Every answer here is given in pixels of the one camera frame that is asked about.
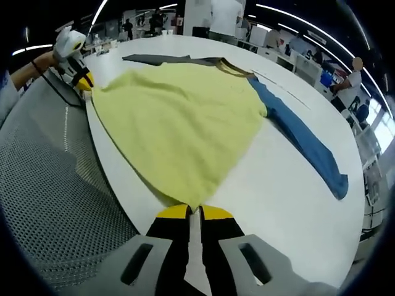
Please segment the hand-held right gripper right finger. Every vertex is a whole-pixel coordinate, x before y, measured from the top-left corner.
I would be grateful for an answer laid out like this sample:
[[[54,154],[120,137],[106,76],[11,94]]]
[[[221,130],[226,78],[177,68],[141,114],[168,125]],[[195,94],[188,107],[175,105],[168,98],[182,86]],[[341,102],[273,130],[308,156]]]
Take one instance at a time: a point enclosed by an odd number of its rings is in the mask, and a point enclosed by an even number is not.
[[[202,259],[213,295],[336,295],[337,288],[296,274],[290,259],[228,211],[202,205]]]

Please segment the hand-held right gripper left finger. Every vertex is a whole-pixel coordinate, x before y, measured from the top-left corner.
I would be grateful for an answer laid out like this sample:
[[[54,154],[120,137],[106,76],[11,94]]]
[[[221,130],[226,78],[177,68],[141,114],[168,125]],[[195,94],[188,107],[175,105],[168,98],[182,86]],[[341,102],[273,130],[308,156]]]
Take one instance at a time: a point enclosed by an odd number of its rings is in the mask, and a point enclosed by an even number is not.
[[[181,286],[188,261],[189,215],[186,204],[157,214],[146,235],[135,235],[113,251],[97,275],[59,295],[161,295],[165,286]]]

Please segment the person's left hand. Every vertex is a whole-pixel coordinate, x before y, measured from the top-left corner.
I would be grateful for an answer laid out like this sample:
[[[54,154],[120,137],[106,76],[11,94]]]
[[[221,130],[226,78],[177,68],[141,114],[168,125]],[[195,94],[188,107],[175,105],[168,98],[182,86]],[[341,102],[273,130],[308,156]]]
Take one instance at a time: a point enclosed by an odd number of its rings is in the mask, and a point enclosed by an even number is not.
[[[42,71],[47,70],[50,67],[57,68],[59,66],[59,62],[56,59],[54,52],[49,51],[41,54],[39,57],[35,59],[35,63]]]

